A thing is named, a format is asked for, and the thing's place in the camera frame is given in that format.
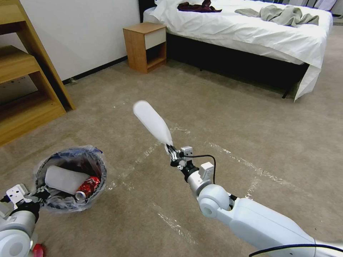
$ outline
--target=black bed base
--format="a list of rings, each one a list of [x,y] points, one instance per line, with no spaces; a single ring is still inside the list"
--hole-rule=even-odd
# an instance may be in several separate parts
[[[245,82],[283,89],[285,98],[308,64],[297,65],[167,33],[167,58]]]

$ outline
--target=plastic bag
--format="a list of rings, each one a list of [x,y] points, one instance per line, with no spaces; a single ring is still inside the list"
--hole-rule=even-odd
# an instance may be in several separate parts
[[[77,201],[74,196],[68,193],[46,186],[45,174],[51,165],[96,176],[101,182],[88,199]],[[65,213],[83,211],[91,207],[92,202],[106,187],[107,170],[103,152],[88,145],[65,149],[51,155],[39,163],[34,175],[36,189],[46,186],[51,194],[51,197],[45,201],[44,206],[50,211]]]

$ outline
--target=drawer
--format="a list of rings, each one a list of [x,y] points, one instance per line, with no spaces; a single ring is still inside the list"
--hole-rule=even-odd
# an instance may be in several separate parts
[[[165,28],[155,30],[144,35],[145,39],[145,49],[154,47],[160,43],[165,42]]]

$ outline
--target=red soda can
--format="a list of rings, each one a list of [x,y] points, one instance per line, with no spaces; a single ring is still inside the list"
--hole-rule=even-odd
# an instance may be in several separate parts
[[[79,200],[85,200],[90,197],[95,189],[98,187],[100,179],[98,177],[89,177],[82,183],[79,189],[75,193],[75,198]]]

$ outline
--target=wooden nightstand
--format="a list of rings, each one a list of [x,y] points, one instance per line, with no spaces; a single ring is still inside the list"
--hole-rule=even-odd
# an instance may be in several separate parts
[[[148,73],[166,63],[165,25],[144,22],[123,32],[130,68]]]

